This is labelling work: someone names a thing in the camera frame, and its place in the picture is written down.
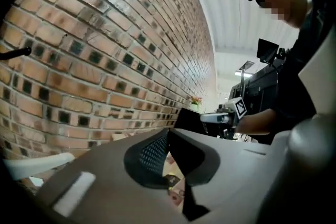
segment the potted plant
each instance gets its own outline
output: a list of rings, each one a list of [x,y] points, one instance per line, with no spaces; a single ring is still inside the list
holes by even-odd
[[[193,110],[195,112],[198,112],[199,105],[202,104],[202,98],[201,97],[196,97],[196,96],[191,96],[190,100],[191,100],[191,104],[189,106],[189,109]]]

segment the white ceiling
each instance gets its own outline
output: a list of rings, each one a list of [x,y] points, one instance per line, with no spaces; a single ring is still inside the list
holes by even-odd
[[[259,38],[279,44],[282,48],[291,48],[297,39],[298,30],[276,20],[255,2],[200,1],[215,49],[220,99],[228,97],[232,86],[240,82],[240,77],[234,73],[247,60],[255,63],[247,72],[255,73],[265,66],[256,58]]]

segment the black mesh grille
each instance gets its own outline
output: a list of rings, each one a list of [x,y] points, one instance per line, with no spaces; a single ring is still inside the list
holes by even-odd
[[[141,151],[140,162],[147,170],[162,175],[163,165],[167,154],[167,135],[163,135]]]

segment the brick wall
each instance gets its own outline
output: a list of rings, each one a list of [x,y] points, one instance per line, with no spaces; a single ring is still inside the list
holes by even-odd
[[[215,107],[198,0],[16,0],[1,27],[1,147],[8,158],[89,148],[173,126],[188,96]]]

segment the person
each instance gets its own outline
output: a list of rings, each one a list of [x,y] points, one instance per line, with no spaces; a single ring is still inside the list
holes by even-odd
[[[316,113],[298,74],[318,48],[318,34],[323,21],[320,12],[322,9],[315,8],[314,0],[256,0],[256,2],[261,8],[277,15],[279,20],[300,29],[298,39],[286,56],[279,73],[274,103],[269,109],[243,117],[236,128],[237,133],[248,134],[259,143],[271,144],[275,134],[292,129]]]

